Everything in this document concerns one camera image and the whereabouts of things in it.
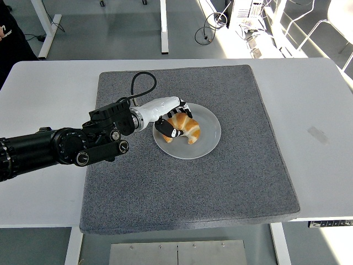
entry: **white chair leg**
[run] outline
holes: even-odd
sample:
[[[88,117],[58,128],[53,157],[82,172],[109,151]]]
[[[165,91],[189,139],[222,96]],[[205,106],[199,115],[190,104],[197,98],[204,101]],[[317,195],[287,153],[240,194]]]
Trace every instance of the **white chair leg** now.
[[[353,58],[353,52],[352,52],[351,56],[349,56],[349,59],[347,60],[347,62],[346,62],[346,64],[344,65],[344,67],[342,68],[343,71],[346,70],[346,68],[347,68],[347,66],[349,65],[349,63],[351,62],[352,58]]]
[[[343,52],[343,50],[347,47],[349,41],[346,43],[346,45],[338,52],[339,54],[341,54]]]
[[[297,51],[299,51],[304,43],[307,42],[307,40],[310,38],[311,34],[313,34],[314,30],[316,30],[316,28],[318,27],[318,25],[320,25],[322,22],[326,22],[326,23],[330,23],[327,19],[322,19],[320,20],[318,23],[316,23],[315,27],[309,32],[309,34],[307,35],[307,37],[303,40],[303,42],[299,45],[299,47],[297,48]]]

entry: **croissant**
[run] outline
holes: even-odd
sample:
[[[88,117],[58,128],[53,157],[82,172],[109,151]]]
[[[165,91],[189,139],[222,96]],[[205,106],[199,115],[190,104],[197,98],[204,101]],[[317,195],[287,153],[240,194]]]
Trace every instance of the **croissant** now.
[[[183,131],[182,136],[187,136],[189,138],[189,145],[192,145],[200,137],[200,126],[199,123],[188,117],[186,113],[176,113],[173,117],[167,120],[170,124],[173,125],[177,130]],[[166,137],[162,135],[166,142],[171,142],[173,138]]]

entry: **black robot arm segment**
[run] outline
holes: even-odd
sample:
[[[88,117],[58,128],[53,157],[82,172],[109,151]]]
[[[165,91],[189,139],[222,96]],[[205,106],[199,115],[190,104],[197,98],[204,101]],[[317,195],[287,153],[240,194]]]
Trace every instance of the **black robot arm segment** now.
[[[91,119],[82,129],[46,127],[31,135],[1,138],[0,181],[58,163],[82,167],[114,161],[129,150],[120,134],[132,134],[138,124],[129,103],[113,103],[90,112]]]
[[[35,134],[0,139],[0,181],[58,163],[87,166],[113,161],[128,150],[116,129],[86,135],[82,129],[41,128]]]

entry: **gray mat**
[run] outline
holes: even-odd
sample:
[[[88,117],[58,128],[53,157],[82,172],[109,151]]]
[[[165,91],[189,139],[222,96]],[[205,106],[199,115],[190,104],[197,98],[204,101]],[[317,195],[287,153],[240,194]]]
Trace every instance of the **gray mat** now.
[[[157,88],[140,104],[177,96],[218,117],[217,147],[195,160],[159,149],[152,125],[125,136],[127,154],[89,166],[80,228],[86,234],[126,234],[282,222],[299,203],[248,65],[155,70]],[[136,72],[100,75],[97,108],[130,94]],[[139,76],[135,93],[153,85]]]

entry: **floor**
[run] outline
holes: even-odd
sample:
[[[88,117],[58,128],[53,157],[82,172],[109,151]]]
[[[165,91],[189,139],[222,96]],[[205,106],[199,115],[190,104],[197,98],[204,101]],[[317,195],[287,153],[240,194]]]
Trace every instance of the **floor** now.
[[[207,46],[195,42],[194,34],[203,26],[205,19],[196,1],[168,1],[169,54],[162,55],[157,0],[149,0],[147,6],[143,6],[140,0],[105,0],[104,8],[100,7],[98,0],[44,0],[52,16],[56,13],[63,15],[61,25],[65,29],[65,32],[57,32],[47,60],[226,58],[217,40]],[[13,7],[13,15],[26,34],[44,33],[30,1],[5,2]],[[212,2],[219,10],[224,6],[223,0]],[[318,2],[311,17],[298,22],[305,32],[325,16],[328,1]],[[288,3],[286,12],[296,17],[302,14],[302,8]],[[334,35],[332,44],[332,37],[326,39],[330,36],[327,34],[335,33],[326,30],[330,33],[325,31],[323,25],[323,31],[318,31],[313,39],[318,45],[322,44],[325,53],[341,65],[351,48],[348,47],[342,55],[335,57],[336,48],[340,50],[345,41]],[[29,42],[38,54],[41,43],[36,39]],[[320,56],[314,50],[306,53],[310,57]],[[353,71],[352,67],[347,69],[347,73]],[[0,264],[64,264],[70,230],[0,229],[0,245],[6,246],[0,248]],[[339,262],[333,255],[321,229],[309,229],[306,222],[288,222],[284,224],[284,231],[292,264],[347,264]],[[253,225],[117,236],[85,235],[81,265],[108,264],[112,243],[226,239],[244,240],[248,264],[277,264],[269,225]]]

